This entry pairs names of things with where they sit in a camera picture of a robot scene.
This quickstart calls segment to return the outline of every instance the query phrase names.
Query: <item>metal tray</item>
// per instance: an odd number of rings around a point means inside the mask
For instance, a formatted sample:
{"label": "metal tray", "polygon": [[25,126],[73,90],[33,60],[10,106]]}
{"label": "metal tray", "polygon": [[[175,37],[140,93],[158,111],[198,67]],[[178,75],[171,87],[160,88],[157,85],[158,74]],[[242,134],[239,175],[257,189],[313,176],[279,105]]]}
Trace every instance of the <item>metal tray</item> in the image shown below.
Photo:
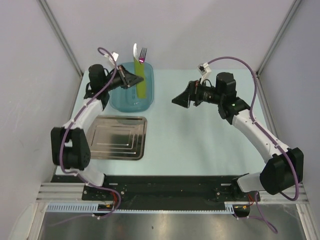
{"label": "metal tray", "polygon": [[144,156],[147,119],[142,116],[98,116],[86,139],[92,159],[139,160]]}

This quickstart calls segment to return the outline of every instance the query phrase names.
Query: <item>purple fork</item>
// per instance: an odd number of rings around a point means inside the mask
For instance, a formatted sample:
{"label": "purple fork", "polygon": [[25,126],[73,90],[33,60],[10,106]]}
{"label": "purple fork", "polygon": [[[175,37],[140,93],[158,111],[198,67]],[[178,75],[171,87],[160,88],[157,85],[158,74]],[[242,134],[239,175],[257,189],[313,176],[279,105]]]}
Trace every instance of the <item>purple fork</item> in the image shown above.
{"label": "purple fork", "polygon": [[140,52],[139,62],[143,64],[146,61],[147,48],[143,47]]}

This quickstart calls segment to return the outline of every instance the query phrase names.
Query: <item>white wall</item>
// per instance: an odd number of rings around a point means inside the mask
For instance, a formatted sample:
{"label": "white wall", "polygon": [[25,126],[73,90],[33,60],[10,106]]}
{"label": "white wall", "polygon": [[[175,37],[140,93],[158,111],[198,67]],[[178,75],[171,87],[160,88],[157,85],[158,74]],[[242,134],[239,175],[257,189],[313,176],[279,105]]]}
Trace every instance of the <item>white wall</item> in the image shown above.
{"label": "white wall", "polygon": [[36,0],[0,2],[0,239],[53,171],[50,131],[80,79]]}
{"label": "white wall", "polygon": [[302,2],[262,72],[279,137],[304,153],[303,183],[320,223],[320,1]]}
{"label": "white wall", "polygon": [[[234,56],[255,70],[294,0],[47,0],[81,70],[102,63],[97,47],[133,60],[133,44],[147,47],[157,69],[195,69]],[[221,61],[216,68],[242,68]]]}

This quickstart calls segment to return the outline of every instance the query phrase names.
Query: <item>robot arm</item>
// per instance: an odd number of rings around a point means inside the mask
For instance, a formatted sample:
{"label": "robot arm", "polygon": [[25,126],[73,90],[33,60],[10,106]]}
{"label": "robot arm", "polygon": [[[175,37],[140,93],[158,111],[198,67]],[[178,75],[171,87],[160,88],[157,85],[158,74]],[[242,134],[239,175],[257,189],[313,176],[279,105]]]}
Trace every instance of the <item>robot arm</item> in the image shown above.
{"label": "robot arm", "polygon": [[[172,103],[189,108],[190,102],[194,106],[202,102],[218,105],[218,112],[222,119],[226,119],[231,125],[241,131],[255,146],[265,162],[262,172],[245,174],[231,183],[234,196],[241,196],[243,193],[250,191],[266,190],[268,193],[275,195],[284,189],[295,184],[291,168],[281,151],[277,148],[280,146],[286,151],[286,154],[292,162],[298,181],[303,178],[303,161],[304,155],[299,148],[290,149],[289,146],[277,139],[260,123],[256,117],[252,120],[250,115],[250,106],[237,97],[236,81],[231,73],[221,72],[216,76],[214,86],[206,86],[206,80],[211,72],[208,64],[198,67],[202,78],[196,81],[190,81],[186,90],[175,97]],[[275,145],[263,131],[269,134],[277,145]]]}
{"label": "robot arm", "polygon": [[52,160],[56,166],[59,166],[63,136],[66,129],[70,126],[70,123],[73,122],[63,147],[63,167],[70,169],[73,173],[79,173],[86,182],[96,186],[103,184],[105,175],[90,164],[91,153],[86,139],[86,133],[95,118],[101,114],[107,106],[110,98],[109,91],[118,87],[127,89],[144,80],[142,77],[128,72],[122,65],[119,65],[112,82],[96,99],[92,100],[110,81],[113,71],[106,75],[104,67],[100,64],[89,67],[90,83],[86,86],[83,100],[85,109],[82,113],[78,113],[80,116],[75,122],[71,119],[64,124],[63,127],[54,127],[51,130]]}

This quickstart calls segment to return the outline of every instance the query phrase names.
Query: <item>reflective floor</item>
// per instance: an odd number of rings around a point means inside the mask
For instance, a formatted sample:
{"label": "reflective floor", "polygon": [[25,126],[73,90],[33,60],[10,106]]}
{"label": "reflective floor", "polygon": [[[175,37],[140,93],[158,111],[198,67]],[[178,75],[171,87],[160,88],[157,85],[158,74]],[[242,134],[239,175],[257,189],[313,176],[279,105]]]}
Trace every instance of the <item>reflective floor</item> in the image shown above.
{"label": "reflective floor", "polygon": [[[46,213],[40,240],[305,240],[297,208],[261,206],[279,231],[272,233],[259,220],[236,220],[223,214],[116,213],[96,220],[90,216],[50,226],[76,213]],[[258,216],[256,207],[250,215]]]}

